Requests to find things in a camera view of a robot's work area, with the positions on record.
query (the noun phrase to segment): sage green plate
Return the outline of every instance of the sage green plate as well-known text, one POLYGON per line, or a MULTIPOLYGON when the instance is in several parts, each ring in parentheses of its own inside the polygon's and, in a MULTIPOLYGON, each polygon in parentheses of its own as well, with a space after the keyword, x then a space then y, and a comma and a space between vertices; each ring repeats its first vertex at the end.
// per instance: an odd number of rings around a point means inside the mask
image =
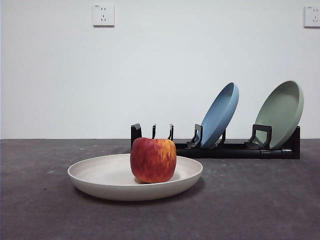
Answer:
MULTIPOLYGON (((262 105, 255 124, 272 126, 270 149, 279 149, 294 133, 304 109, 304 94, 295 81, 280 84, 262 105)), ((253 140, 265 142, 267 134, 257 131, 253 140)))

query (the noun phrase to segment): white plate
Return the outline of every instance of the white plate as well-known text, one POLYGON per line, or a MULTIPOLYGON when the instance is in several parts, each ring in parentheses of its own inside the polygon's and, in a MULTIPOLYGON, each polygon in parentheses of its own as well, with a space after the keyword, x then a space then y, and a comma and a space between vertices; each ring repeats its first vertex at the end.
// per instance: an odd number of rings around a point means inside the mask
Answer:
POLYGON ((203 166, 196 160, 177 156, 173 177, 166 182, 142 183, 130 168, 130 154, 99 156, 71 165, 68 174, 81 191, 94 197, 142 201, 169 197, 192 187, 203 166))

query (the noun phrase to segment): red apple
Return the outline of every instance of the red apple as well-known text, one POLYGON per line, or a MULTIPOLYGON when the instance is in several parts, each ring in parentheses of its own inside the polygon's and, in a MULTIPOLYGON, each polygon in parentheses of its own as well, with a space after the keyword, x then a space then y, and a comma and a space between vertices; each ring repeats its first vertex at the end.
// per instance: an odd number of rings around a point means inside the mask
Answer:
POLYGON ((176 145, 170 139, 140 137, 132 144, 131 170, 144 183, 168 181, 174 175, 176 163, 176 145))

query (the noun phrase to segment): dish rack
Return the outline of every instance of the dish rack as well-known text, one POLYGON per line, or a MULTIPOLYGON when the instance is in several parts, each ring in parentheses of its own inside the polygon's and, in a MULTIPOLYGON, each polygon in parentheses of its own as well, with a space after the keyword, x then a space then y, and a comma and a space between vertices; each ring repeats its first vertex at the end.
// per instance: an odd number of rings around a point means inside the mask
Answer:
MULTIPOLYGON (((170 124, 168 139, 174 141, 174 125, 170 124)), ((156 125, 152 127, 152 138, 156 136, 156 125)), ((142 137, 139 123, 131 125, 131 147, 137 138, 142 137)), ((203 126, 195 124, 191 141, 174 143, 178 156, 194 159, 300 159, 300 127, 297 126, 291 137, 279 149, 270 149, 272 127, 254 124, 252 136, 244 143, 226 143, 226 131, 222 139, 213 148, 203 149, 200 143, 203 137, 203 126), (256 131, 266 132, 266 140, 262 144, 255 143, 256 131)))

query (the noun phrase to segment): electrical outlet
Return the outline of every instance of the electrical outlet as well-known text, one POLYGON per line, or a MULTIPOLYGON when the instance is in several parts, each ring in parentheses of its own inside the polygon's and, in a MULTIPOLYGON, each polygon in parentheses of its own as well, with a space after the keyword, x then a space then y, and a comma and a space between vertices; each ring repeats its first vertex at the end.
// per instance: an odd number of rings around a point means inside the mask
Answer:
POLYGON ((320 6, 304 7, 304 27, 320 28, 320 6))
POLYGON ((110 27, 115 25, 115 5, 111 3, 96 4, 92 7, 92 23, 94 27, 110 27))

